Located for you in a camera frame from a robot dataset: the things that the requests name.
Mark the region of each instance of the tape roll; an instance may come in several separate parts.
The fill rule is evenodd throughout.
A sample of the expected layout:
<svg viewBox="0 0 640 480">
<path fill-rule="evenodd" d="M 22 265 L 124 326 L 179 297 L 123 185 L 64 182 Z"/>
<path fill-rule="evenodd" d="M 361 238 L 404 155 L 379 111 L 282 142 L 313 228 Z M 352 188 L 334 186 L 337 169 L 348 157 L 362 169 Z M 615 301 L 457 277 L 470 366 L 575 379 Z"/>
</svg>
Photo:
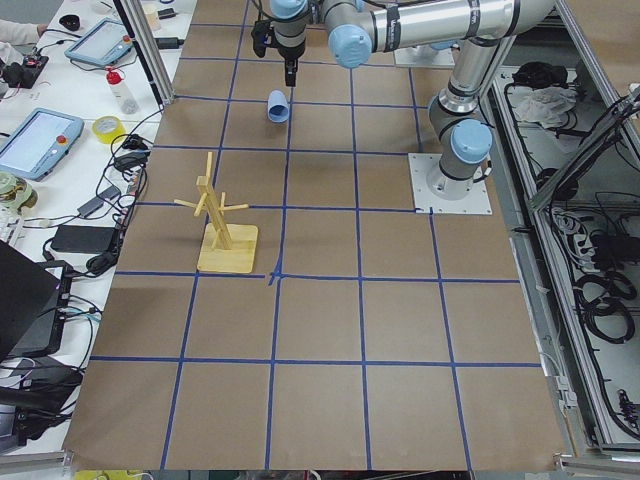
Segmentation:
<svg viewBox="0 0 640 480">
<path fill-rule="evenodd" d="M 118 117 L 107 116 L 100 117 L 91 126 L 91 131 L 98 137 L 101 143 L 111 144 L 114 140 L 122 141 L 125 138 L 126 131 L 124 125 Z"/>
</svg>

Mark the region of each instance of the wooden base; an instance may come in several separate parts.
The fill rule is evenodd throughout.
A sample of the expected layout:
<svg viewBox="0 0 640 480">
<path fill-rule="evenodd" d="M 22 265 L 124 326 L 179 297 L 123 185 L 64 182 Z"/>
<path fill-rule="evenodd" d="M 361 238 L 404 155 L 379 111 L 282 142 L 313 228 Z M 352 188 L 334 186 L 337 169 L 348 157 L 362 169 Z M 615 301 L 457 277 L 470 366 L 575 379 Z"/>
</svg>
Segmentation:
<svg viewBox="0 0 640 480">
<path fill-rule="evenodd" d="M 230 250 L 211 248 L 216 230 L 210 223 L 204 233 L 198 270 L 201 272 L 251 273 L 258 243 L 258 227 L 255 225 L 227 224 L 233 247 Z"/>
</svg>

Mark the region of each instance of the blue cup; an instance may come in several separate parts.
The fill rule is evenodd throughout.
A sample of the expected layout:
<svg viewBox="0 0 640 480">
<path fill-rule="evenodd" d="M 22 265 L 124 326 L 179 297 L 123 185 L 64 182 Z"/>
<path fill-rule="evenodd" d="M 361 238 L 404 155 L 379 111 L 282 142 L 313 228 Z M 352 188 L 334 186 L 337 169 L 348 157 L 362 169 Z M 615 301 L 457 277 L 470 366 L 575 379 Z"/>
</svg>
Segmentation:
<svg viewBox="0 0 640 480">
<path fill-rule="evenodd" d="M 289 102 L 280 90 L 274 90 L 269 94 L 267 116 L 269 120 L 275 123 L 282 123 L 289 120 Z"/>
</svg>

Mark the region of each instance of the white cloth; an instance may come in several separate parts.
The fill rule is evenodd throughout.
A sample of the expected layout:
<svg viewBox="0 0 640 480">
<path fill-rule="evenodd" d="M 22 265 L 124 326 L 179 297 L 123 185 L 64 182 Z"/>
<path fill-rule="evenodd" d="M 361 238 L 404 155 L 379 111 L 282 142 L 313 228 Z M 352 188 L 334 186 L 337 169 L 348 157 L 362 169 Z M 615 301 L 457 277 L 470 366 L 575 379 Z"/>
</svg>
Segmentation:
<svg viewBox="0 0 640 480">
<path fill-rule="evenodd" d="M 22 54 L 11 45 L 37 43 L 38 25 L 34 23 L 15 23 L 0 19 L 0 60 L 10 64 L 22 63 Z"/>
<path fill-rule="evenodd" d="M 527 94 L 515 108 L 518 120 L 540 123 L 543 128 L 563 125 L 567 116 L 564 113 L 576 104 L 576 92 L 567 88 L 549 87 L 534 90 Z"/>
</svg>

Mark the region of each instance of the red and white bottle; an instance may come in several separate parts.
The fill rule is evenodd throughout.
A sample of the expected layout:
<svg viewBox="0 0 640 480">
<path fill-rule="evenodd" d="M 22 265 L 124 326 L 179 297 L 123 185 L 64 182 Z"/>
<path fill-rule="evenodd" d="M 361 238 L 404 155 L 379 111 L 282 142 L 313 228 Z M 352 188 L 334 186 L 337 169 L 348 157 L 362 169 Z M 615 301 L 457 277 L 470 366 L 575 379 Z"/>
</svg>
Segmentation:
<svg viewBox="0 0 640 480">
<path fill-rule="evenodd" d="M 124 83 L 124 78 L 113 67 L 107 67 L 107 83 L 123 113 L 131 114 L 138 111 L 138 102 Z"/>
</svg>

